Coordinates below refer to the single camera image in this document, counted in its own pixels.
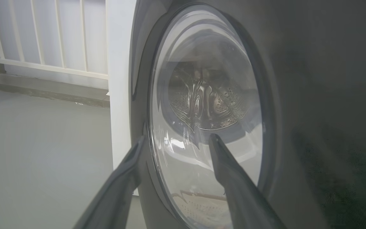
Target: washing machine drum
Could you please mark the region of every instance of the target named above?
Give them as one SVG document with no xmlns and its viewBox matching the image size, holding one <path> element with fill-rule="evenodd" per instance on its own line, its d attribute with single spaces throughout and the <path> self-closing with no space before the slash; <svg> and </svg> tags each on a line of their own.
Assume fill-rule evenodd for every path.
<svg viewBox="0 0 366 229">
<path fill-rule="evenodd" d="M 286 227 L 366 227 L 365 31 L 358 1 L 138 1 L 130 112 L 132 140 L 150 142 L 147 228 L 233 228 L 211 134 Z"/>
</svg>

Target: concrete ledge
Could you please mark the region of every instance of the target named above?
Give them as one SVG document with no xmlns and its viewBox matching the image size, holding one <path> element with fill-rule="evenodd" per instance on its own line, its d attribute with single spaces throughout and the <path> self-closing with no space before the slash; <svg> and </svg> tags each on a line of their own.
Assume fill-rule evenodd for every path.
<svg viewBox="0 0 366 229">
<path fill-rule="evenodd" d="M 109 108 L 109 96 L 106 95 L 108 90 L 94 87 L 0 74 L 0 90 L 50 100 L 63 100 L 87 106 Z"/>
</svg>

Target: railing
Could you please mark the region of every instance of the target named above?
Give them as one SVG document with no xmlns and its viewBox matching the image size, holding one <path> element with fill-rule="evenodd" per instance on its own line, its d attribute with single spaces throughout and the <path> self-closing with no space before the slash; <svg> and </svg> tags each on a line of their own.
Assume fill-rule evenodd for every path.
<svg viewBox="0 0 366 229">
<path fill-rule="evenodd" d="M 23 50 L 22 50 L 22 44 L 20 41 L 16 14 L 15 14 L 15 10 L 14 10 L 14 0 L 8 0 L 10 20 L 12 22 L 13 33 L 14 33 L 14 37 L 15 37 L 15 41 L 16 41 L 16 48 L 17 48 L 17 51 L 19 54 L 19 61 L 5 58 L 3 46 L 1 43 L 1 39 L 0 39 L 0 64 L 14 65 L 14 66 L 20 66 L 20 67 L 27 67 L 27 68 L 35 68 L 35 69 L 39 69 L 39 70 L 54 71 L 54 72 L 67 73 L 67 74 L 76 74 L 76 75 L 82 75 L 82 76 L 86 76 L 86 77 L 93 77 L 93 78 L 107 80 L 108 74 L 88 71 L 88 58 L 87 58 L 86 33 L 85 33 L 85 16 L 84 16 L 84 0 L 80 0 L 81 43 L 82 43 L 81 49 L 82 49 L 82 53 L 83 53 L 83 64 L 84 64 L 83 70 L 67 68 L 67 66 L 66 66 L 66 61 L 64 58 L 65 52 L 64 52 L 64 45 L 63 45 L 63 33 L 62 33 L 62 28 L 61 28 L 61 19 L 60 19 L 58 0 L 55 0 L 55 14 L 56 14 L 56 24 L 57 24 L 60 56 L 61 56 L 61 66 L 52 66 L 52 65 L 45 64 L 44 52 L 43 52 L 41 39 L 40 39 L 40 30 L 39 30 L 40 28 L 38 27 L 37 18 L 35 15 L 35 3 L 34 3 L 34 0 L 29 0 L 29 1 L 31 4 L 33 25 L 35 27 L 37 50 L 39 53 L 40 63 L 38 64 L 38 63 L 32 63 L 32 62 L 25 61 Z"/>
</svg>

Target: washing machine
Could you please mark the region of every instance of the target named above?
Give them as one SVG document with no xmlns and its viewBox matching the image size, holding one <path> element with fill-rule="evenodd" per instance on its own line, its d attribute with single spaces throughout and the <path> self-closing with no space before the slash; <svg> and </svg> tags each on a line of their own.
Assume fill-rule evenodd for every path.
<svg viewBox="0 0 366 229">
<path fill-rule="evenodd" d="M 138 0 L 130 47 L 148 229 L 234 227 L 211 136 L 283 228 L 366 228 L 366 1 Z"/>
</svg>

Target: transparent door cover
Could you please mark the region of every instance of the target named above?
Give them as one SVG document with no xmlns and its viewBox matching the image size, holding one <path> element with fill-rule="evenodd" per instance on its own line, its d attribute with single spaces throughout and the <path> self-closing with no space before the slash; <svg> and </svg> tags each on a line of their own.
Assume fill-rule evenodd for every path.
<svg viewBox="0 0 366 229">
<path fill-rule="evenodd" d="M 232 228 L 208 139 L 217 133 L 257 184 L 262 121 L 254 72 L 237 32 L 205 5 L 169 24 L 153 71 L 150 129 L 167 195 L 190 228 Z"/>
</svg>

